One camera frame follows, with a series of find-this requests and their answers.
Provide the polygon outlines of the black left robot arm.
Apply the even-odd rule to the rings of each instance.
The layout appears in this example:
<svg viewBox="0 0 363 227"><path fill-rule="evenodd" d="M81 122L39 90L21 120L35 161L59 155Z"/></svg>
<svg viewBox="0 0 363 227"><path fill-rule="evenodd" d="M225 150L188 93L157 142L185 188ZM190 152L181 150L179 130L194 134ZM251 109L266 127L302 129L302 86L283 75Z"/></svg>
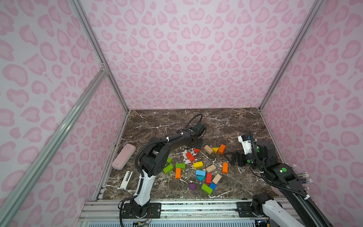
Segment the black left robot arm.
<svg viewBox="0 0 363 227"><path fill-rule="evenodd" d="M132 197L123 199L119 205L119 220L131 214L132 218L152 215L150 195L154 181L167 163L171 151L180 147L201 149L206 126L202 123L203 114L196 114L186 126L176 134L164 139L153 137L135 157L135 167L140 173L138 187Z"/></svg>

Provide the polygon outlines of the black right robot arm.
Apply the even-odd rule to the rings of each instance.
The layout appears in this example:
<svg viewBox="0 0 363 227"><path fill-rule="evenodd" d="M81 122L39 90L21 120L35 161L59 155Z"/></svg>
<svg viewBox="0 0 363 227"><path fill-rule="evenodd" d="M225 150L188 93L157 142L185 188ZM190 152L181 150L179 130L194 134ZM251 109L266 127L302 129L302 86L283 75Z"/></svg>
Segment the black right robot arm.
<svg viewBox="0 0 363 227"><path fill-rule="evenodd" d="M228 162L233 166L248 166L250 169L257 169L260 178L268 185L277 188L290 202L301 222L283 211L278 202L267 193L253 196L249 211L256 216L267 216L281 227L332 226L332 223L305 190L298 174L288 164L279 162L273 143L256 140L252 132L249 135L239 136L238 141L243 149L224 153Z"/></svg>

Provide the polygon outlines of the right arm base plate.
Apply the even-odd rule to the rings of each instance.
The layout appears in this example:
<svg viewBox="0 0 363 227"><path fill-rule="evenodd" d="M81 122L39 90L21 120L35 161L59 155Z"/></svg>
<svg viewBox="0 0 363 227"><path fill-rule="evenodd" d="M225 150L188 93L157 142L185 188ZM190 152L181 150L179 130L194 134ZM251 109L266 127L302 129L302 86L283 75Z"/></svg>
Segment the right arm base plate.
<svg viewBox="0 0 363 227"><path fill-rule="evenodd" d="M267 217L262 209L262 204L257 201L237 202L238 215L240 218Z"/></svg>

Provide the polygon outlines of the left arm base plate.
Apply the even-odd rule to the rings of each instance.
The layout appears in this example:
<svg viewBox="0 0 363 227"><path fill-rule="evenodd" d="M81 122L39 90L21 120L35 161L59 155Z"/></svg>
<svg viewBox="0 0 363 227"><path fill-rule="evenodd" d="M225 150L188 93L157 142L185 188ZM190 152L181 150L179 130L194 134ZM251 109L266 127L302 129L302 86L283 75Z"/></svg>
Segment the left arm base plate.
<svg viewBox="0 0 363 227"><path fill-rule="evenodd" d="M162 210L161 203L147 203L139 206L136 203L126 203L121 208L122 219L160 218Z"/></svg>

